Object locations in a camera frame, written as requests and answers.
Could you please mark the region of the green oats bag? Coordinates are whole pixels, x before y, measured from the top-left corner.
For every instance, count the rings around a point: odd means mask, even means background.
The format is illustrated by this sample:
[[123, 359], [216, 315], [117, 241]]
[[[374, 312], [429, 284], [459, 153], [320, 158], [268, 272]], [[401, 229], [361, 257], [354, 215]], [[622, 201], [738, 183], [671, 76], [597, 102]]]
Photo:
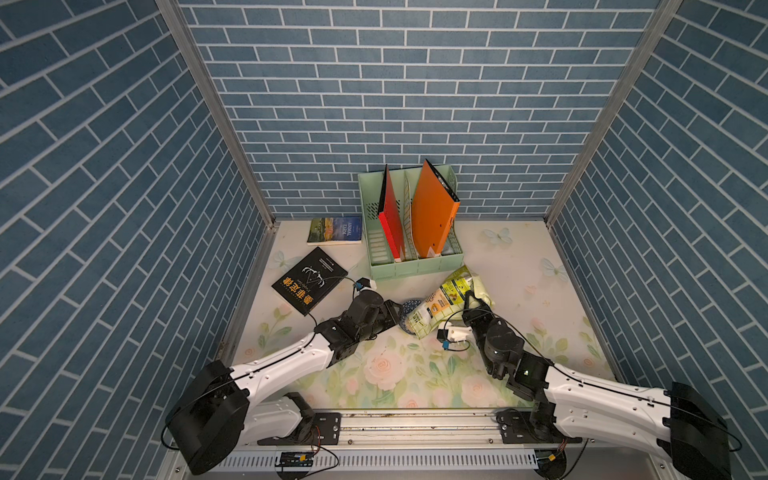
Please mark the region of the green oats bag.
[[400, 327], [406, 333], [423, 339], [445, 320], [460, 320], [461, 311], [465, 305], [465, 295], [469, 290], [473, 290], [475, 295], [489, 306], [494, 305], [481, 277], [463, 265], [452, 272], [431, 295], [422, 300], [418, 308], [408, 315], [407, 330]]

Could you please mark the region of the blue patterned bowl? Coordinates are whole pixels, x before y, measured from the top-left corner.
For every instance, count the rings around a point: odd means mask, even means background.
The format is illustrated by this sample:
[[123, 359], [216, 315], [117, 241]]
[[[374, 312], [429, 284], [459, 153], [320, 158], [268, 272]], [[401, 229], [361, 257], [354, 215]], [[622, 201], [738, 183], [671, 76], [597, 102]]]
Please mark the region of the blue patterned bowl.
[[408, 299], [402, 302], [401, 304], [401, 311], [400, 311], [400, 317], [398, 324], [404, 329], [407, 330], [408, 327], [406, 325], [406, 320], [408, 315], [413, 312], [416, 308], [418, 308], [422, 303], [421, 299], [418, 298], [412, 298]]

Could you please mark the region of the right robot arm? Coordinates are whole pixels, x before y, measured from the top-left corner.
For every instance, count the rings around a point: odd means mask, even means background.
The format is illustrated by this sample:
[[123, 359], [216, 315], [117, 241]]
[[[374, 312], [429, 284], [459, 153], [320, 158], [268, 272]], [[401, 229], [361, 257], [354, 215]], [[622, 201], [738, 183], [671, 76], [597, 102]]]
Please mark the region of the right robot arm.
[[668, 461], [689, 479], [730, 478], [727, 424], [695, 388], [640, 387], [579, 373], [544, 357], [474, 292], [465, 299], [462, 321], [487, 373], [533, 402], [529, 425], [538, 439], [600, 440]]

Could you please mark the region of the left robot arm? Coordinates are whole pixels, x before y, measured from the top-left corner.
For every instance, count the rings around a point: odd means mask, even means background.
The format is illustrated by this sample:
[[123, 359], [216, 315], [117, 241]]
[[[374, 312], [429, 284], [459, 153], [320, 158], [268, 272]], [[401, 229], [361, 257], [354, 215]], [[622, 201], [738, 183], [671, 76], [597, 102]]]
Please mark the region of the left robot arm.
[[314, 412], [284, 387], [352, 356], [358, 346], [396, 326], [400, 304], [371, 289], [361, 290], [340, 315], [267, 357], [227, 366], [206, 365], [188, 384], [164, 422], [163, 431], [193, 475], [218, 466], [237, 447], [270, 438], [311, 438]]

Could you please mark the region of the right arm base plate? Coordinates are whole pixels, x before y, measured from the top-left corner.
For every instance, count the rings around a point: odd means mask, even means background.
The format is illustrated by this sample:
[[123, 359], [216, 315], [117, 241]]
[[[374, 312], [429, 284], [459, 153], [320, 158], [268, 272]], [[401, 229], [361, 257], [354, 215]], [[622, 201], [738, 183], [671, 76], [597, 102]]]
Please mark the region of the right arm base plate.
[[564, 436], [553, 425], [535, 423], [530, 409], [506, 408], [494, 413], [502, 442], [505, 445], [551, 444], [565, 445], [583, 442], [581, 437]]

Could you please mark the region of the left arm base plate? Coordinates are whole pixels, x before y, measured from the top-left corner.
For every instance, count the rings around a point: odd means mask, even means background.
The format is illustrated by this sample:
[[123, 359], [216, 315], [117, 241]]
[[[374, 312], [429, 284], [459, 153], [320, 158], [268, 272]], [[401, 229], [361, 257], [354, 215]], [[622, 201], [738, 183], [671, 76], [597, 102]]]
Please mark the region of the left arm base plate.
[[341, 433], [342, 414], [338, 412], [316, 413], [311, 420], [303, 419], [287, 437], [271, 437], [259, 440], [259, 446], [328, 446], [337, 445]]

